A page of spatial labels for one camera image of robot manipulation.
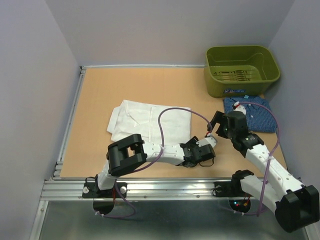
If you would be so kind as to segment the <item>blue checked shirt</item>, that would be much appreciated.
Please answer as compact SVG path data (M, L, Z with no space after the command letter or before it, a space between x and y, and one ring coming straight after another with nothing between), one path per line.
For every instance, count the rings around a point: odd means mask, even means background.
M253 132L275 133L277 129L276 120L263 107L271 109L269 102L260 96L232 96L223 100L224 112L229 113L233 110L236 102L240 102L246 110L246 121L248 129Z

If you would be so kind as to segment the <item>white long sleeve shirt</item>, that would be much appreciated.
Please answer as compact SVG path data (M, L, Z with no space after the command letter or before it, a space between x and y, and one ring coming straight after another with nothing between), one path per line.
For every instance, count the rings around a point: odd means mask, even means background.
M115 107L106 131L116 142L132 134L140 134L146 142L166 145L185 143L191 138L190 108L169 109L169 106L123 100Z

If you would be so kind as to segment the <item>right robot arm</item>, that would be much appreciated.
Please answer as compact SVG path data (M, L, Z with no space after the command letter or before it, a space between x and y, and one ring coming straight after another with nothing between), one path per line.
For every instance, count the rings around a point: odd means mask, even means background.
M229 182L216 182L217 197L251 195L274 213L278 224L288 233L320 220L318 190L293 177L269 152L263 140L249 132L244 113L217 111L207 127L211 129L216 124L219 124L216 134L229 139L264 174L260 180L249 170L238 170Z

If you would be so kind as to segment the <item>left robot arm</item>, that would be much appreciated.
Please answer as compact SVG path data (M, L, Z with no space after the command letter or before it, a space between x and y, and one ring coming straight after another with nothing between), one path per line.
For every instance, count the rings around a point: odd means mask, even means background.
M94 191L100 197L108 196L117 178L133 173L145 163L193 168L216 157L216 144L210 133L201 140L194 136L186 143L165 146L144 141L140 134L130 135L108 146L106 164L95 177Z

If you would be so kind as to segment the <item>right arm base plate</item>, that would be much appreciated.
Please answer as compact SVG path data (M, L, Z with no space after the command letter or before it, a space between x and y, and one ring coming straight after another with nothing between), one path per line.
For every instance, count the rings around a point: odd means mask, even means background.
M239 183L231 181L215 181L212 195L218 198L235 198L244 197L247 194L242 190Z

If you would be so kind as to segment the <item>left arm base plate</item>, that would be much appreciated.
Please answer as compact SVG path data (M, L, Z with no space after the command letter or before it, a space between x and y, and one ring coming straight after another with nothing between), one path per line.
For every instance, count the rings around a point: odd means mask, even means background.
M127 197L127 183L118 182L117 187L120 193L126 198ZM115 187L107 190L100 190L95 182L85 182L82 189L82 198L84 199L108 199L113 197L119 198L120 194L116 191Z

